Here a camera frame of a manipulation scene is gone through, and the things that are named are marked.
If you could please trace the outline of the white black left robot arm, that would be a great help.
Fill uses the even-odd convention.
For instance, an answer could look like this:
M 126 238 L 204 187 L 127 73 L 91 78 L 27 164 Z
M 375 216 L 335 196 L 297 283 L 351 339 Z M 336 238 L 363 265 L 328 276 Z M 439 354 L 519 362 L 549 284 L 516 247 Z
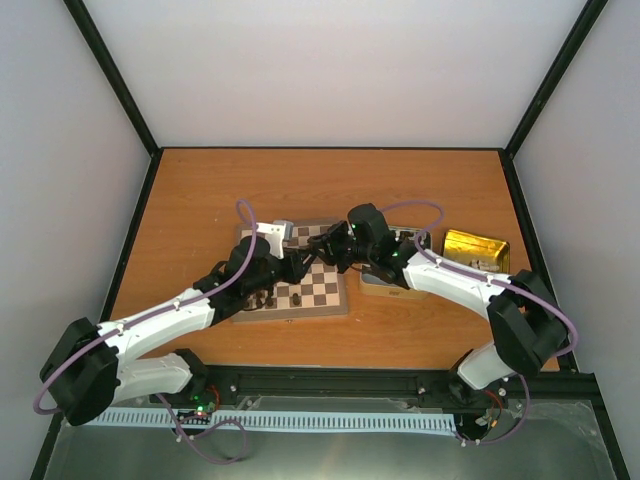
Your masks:
M 194 352 L 156 358 L 147 353 L 234 316 L 251 296 L 279 282 L 298 283 L 314 259 L 309 248 L 273 254 L 267 239 L 245 237 L 209 274 L 156 307 L 116 321 L 81 318 L 69 324 L 39 373 L 43 391 L 73 426 L 139 396 L 176 393 L 197 402 L 207 393 L 208 378 Z

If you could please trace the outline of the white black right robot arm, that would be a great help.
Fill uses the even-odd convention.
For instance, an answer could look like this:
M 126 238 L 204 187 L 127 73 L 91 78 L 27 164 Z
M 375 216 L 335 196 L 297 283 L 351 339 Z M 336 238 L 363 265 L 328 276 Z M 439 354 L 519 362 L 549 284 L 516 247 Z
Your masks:
M 453 390 L 483 390 L 505 377 L 535 376 L 549 359 L 573 350 L 576 327 L 537 274 L 487 272 L 446 259 L 425 247 L 429 234 L 423 228 L 401 237 L 383 211 L 367 203 L 311 237 L 308 245 L 339 271 L 364 264 L 388 284 L 436 295 L 485 319 L 492 339 L 455 365 Z

